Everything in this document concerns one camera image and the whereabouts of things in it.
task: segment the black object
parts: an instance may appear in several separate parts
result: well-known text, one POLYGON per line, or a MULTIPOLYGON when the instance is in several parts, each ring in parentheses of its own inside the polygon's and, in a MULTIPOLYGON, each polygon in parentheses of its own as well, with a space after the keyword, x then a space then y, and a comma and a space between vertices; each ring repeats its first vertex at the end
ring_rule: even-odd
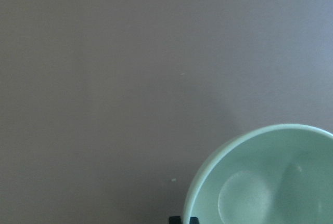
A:
MULTIPOLYGON (((182 224, 182 219, 180 216, 170 216, 169 224, 182 224)), ((189 224, 200 224, 199 219, 197 217, 191 217, 189 224)))

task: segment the gray table surface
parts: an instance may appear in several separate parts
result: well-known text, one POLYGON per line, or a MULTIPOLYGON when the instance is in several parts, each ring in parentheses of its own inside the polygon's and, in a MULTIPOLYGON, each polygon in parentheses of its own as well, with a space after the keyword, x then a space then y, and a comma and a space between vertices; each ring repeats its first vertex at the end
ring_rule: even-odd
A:
POLYGON ((333 131, 332 0, 0 0, 0 223, 167 223, 205 158, 333 131))

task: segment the bowl rim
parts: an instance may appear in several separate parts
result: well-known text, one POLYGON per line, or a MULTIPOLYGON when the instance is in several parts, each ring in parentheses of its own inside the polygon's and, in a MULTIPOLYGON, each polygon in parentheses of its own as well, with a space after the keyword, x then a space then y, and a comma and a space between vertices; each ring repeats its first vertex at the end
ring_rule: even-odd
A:
POLYGON ((222 144, 219 148, 217 148, 200 166, 196 175, 194 176, 191 185, 188 189, 186 200, 183 209, 183 224, 188 224, 191 218, 191 212, 194 206, 194 202, 198 196, 198 193, 203 185, 204 181, 208 177, 209 173, 215 168, 218 162, 220 162, 223 157, 225 157, 231 150, 242 144, 243 142, 258 136, 264 133, 269 133, 276 130, 283 130, 283 129, 300 129, 311 131, 320 135, 327 136, 333 139, 333 134, 320 129, 318 127, 304 125, 304 124, 276 124, 276 125, 269 125, 266 127, 262 127, 259 129, 255 129, 250 131, 244 135, 237 136, 232 138, 231 140, 227 141, 226 143, 222 144))

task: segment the mint green cup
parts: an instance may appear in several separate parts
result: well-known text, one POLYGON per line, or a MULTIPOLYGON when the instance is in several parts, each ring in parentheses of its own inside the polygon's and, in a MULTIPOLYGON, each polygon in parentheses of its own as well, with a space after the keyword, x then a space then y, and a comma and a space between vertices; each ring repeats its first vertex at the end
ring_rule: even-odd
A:
POLYGON ((189 224, 333 222, 333 135, 299 124, 254 130, 218 148, 189 188, 189 224))

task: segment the bowl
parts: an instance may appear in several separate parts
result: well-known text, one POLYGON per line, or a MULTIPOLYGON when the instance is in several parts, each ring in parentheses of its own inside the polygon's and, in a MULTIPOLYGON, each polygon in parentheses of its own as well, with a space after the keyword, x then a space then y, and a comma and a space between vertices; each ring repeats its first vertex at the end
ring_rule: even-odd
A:
POLYGON ((183 223, 191 217, 200 224, 332 223, 333 135, 280 124, 225 143, 191 183, 183 223))

